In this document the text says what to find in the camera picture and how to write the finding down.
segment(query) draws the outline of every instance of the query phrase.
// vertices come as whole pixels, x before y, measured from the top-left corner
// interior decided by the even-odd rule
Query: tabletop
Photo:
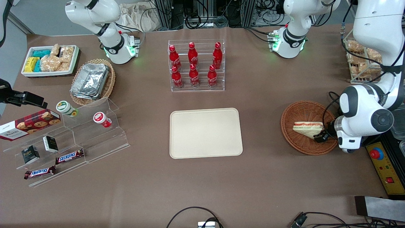
[[[366,150],[346,154],[335,148],[322,156],[304,155],[287,143],[280,128],[289,104],[312,100],[327,105],[328,91],[341,93],[349,85],[339,31],[340,25],[312,28],[294,59],[269,52],[265,42],[244,29],[147,33],[138,58],[113,64],[116,82],[110,99],[120,108],[119,122],[131,146],[36,188],[16,172],[14,155],[1,153],[1,226],[166,227],[188,206],[206,207],[233,228],[288,227],[300,211],[361,221],[353,196],[386,196]],[[172,93],[168,40],[219,38],[226,39],[225,91]],[[27,42],[28,47],[77,45],[79,66],[106,59],[94,35],[28,35]],[[71,100],[71,83],[72,77],[29,79],[20,74],[14,89],[44,97],[52,109],[60,100]],[[172,159],[170,114],[211,108],[239,111],[243,153]],[[0,124],[37,110],[7,105]],[[196,227],[209,217],[204,211],[185,211],[171,227]]]

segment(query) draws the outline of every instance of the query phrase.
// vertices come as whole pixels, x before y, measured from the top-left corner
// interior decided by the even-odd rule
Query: gray floor
[[[139,0],[116,0],[121,2],[134,2]],[[72,23],[65,13],[67,0],[23,0],[11,8],[11,12],[27,25],[35,34],[57,36],[91,34],[84,27]],[[339,7],[333,12],[326,24],[340,24],[347,11],[347,2],[341,0]],[[353,23],[349,14],[347,23]],[[13,24],[7,23],[6,42],[0,48],[0,78],[14,84],[20,71],[24,55],[27,50],[25,35]],[[0,103],[0,114],[3,114],[4,104]]]

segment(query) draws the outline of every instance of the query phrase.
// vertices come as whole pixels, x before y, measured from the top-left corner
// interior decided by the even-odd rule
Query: acrylic bottle rack
[[[88,105],[78,108],[75,117],[62,115],[63,124],[57,124],[34,134],[14,141],[2,140],[5,153],[15,154],[16,169],[21,176],[21,181],[26,181],[30,187],[36,187],[53,180],[61,175],[87,165],[117,151],[129,147],[126,134],[118,124],[117,115],[119,108],[108,98],[103,98]],[[111,119],[112,125],[103,127],[93,121],[96,112],[103,112]],[[55,138],[58,152],[51,153],[45,150],[44,136]],[[40,158],[31,164],[25,164],[21,151],[34,145]],[[24,180],[28,170],[39,170],[55,165],[55,158],[84,149],[84,156],[56,165],[56,174]]]
[[[188,44],[194,42],[195,49],[198,52],[198,76],[200,79],[200,86],[194,88],[190,83],[190,63],[188,61]],[[208,71],[209,66],[213,64],[213,51],[215,49],[215,43],[221,43],[222,51],[222,63],[221,68],[215,70],[217,72],[217,86],[210,88],[208,86]],[[190,92],[190,91],[199,91],[199,92],[209,92],[209,91],[224,91],[225,90],[225,40],[224,39],[206,39],[206,40],[169,40],[167,46],[168,56],[170,55],[169,46],[174,45],[177,53],[180,56],[181,70],[181,79],[183,80],[184,87],[176,88],[171,79],[171,62],[168,57],[169,62],[169,78],[170,78],[170,87],[172,92]]]

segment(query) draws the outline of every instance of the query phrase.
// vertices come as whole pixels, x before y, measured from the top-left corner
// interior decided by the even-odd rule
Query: brown wicker bowl
[[[286,140],[298,151],[308,155],[323,155],[337,146],[337,141],[329,137],[328,141],[317,143],[315,140],[292,130],[294,122],[322,122],[325,107],[313,101],[297,101],[289,105],[281,116],[281,131]],[[330,111],[325,114],[325,122],[335,119]]]
[[[103,97],[109,97],[111,95],[111,92],[113,91],[113,87],[114,87],[114,83],[115,83],[115,72],[114,72],[113,66],[111,66],[111,63],[109,63],[108,61],[106,61],[104,59],[90,60],[87,63],[104,64],[110,68],[110,71],[108,72],[108,78],[105,82],[100,99]],[[75,82],[77,75],[79,74],[79,72],[83,66],[84,66],[84,64],[77,70],[76,75],[73,78],[72,85]],[[88,105],[91,102],[96,101],[96,100],[91,100],[91,99],[78,98],[78,97],[73,96],[72,94],[70,94],[70,96],[72,97],[73,101],[79,105]]]

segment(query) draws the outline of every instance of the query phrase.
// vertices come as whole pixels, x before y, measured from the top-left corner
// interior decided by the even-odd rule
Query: red and white cup
[[[93,116],[94,122],[103,125],[104,127],[111,126],[111,119],[107,118],[107,116],[103,112],[97,112]]]

